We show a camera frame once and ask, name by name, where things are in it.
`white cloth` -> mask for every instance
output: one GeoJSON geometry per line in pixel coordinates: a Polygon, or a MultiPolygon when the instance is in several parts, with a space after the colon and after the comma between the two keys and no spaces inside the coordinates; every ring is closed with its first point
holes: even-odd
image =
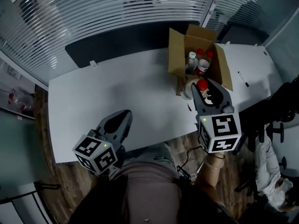
{"type": "Polygon", "coordinates": [[[258,137],[256,139],[255,161],[257,191],[260,195],[266,194],[269,204],[280,211],[279,208],[285,202],[285,193],[293,187],[293,183],[285,178],[282,185],[275,188],[281,174],[272,142],[266,132],[264,143],[260,143],[258,137]]]}

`white table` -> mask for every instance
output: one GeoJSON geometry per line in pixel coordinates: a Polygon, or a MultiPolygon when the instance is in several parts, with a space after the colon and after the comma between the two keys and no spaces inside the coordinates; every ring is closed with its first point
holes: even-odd
{"type": "MultiPolygon", "coordinates": [[[[268,97],[282,84],[263,47],[229,45],[224,50],[234,87],[229,92],[237,111],[268,97]]],[[[133,113],[123,143],[127,151],[196,131],[194,103],[176,96],[176,86],[176,77],[167,72],[167,49],[118,57],[52,79],[49,122],[56,163],[76,161],[71,149],[79,138],[122,109],[133,113]]]]}

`pen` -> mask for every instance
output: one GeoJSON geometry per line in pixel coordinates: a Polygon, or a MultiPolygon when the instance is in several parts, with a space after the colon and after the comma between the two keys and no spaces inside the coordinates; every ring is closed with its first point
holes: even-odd
{"type": "Polygon", "coordinates": [[[239,76],[241,77],[241,79],[244,81],[245,85],[247,87],[249,87],[249,84],[244,80],[244,78],[242,77],[241,73],[238,71],[239,76]]]}

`white bottle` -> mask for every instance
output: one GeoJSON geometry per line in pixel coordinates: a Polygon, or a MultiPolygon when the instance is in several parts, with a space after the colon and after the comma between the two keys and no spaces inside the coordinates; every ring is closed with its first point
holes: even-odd
{"type": "Polygon", "coordinates": [[[196,59],[195,52],[189,53],[188,63],[185,66],[186,74],[192,74],[193,70],[197,67],[198,60],[196,59]]]}
{"type": "Polygon", "coordinates": [[[195,84],[198,87],[203,98],[207,97],[207,93],[206,93],[207,92],[207,81],[204,79],[193,79],[193,80],[187,81],[187,83],[183,87],[183,89],[181,91],[181,97],[183,99],[185,99],[185,100],[194,99],[192,89],[191,89],[192,84],[195,84]]]}
{"type": "Polygon", "coordinates": [[[33,97],[31,95],[26,95],[20,90],[13,89],[13,92],[9,94],[8,103],[17,109],[18,111],[32,111],[33,110],[33,97]]]}

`wooden floor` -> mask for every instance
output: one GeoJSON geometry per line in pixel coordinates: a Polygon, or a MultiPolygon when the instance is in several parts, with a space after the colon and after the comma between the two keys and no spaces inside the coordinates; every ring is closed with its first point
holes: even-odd
{"type": "MultiPolygon", "coordinates": [[[[36,91],[35,118],[44,156],[51,173],[51,178],[42,182],[61,185],[60,190],[42,191],[42,196],[56,222],[64,224],[68,222],[72,212],[89,192],[93,177],[78,162],[55,163],[48,124],[47,93],[42,89],[36,91]]],[[[186,161],[186,152],[189,148],[199,145],[197,139],[197,133],[191,133],[168,141],[177,165],[182,165],[186,161]]],[[[205,155],[201,148],[192,151],[184,169],[189,174],[194,173],[205,155]]],[[[237,156],[229,153],[221,169],[220,180],[216,188],[220,200],[236,219],[246,210],[247,204],[253,202],[252,196],[246,196],[246,189],[240,193],[234,192],[241,182],[241,170],[244,163],[253,163],[252,153],[245,146],[237,156]]]]}

